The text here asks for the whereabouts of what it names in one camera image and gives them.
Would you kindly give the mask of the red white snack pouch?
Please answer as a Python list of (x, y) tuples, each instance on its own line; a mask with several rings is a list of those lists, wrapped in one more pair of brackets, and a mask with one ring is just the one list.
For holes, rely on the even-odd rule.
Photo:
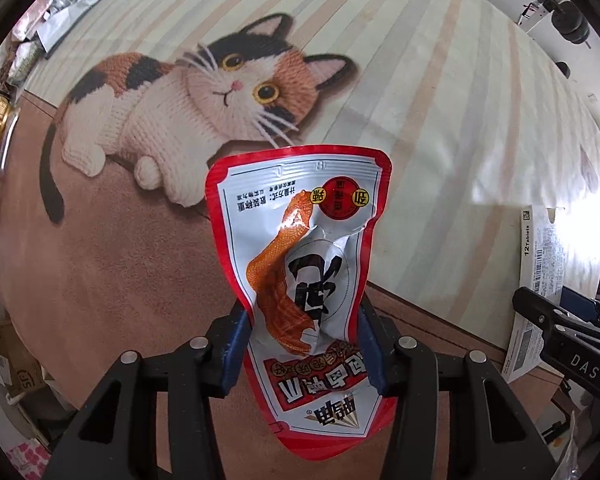
[(391, 170), (376, 148), (318, 144), (226, 156), (206, 179), (216, 251), (251, 324), (252, 391), (305, 460), (346, 452), (393, 416), (358, 336)]

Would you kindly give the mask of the cat print table mat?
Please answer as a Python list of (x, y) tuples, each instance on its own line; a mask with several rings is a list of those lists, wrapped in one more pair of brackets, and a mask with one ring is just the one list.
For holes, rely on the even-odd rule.
[(89, 179), (54, 156), (66, 216), (50, 223), (38, 188), (50, 114), (108, 55), (171, 62), (275, 12), (294, 18), (296, 46), (356, 64), (300, 139), (390, 156), (370, 298), (404, 333), (504, 361), (529, 205), (565, 211), (565, 281), (596, 292), (600, 129), (552, 59), (489, 1), (102, 0), (29, 79), (0, 175), (0, 304), (70, 402), (122, 351), (170, 351), (235, 297), (204, 206), (172, 207), (114, 162)]

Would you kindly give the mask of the long white tablet box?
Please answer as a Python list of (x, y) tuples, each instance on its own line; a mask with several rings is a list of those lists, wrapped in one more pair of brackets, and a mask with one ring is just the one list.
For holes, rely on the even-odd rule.
[[(566, 252), (558, 240), (556, 220), (543, 206), (524, 207), (520, 220), (519, 286), (557, 304), (564, 282)], [(537, 367), (543, 344), (542, 330), (516, 313), (502, 368), (504, 380), (514, 382)]]

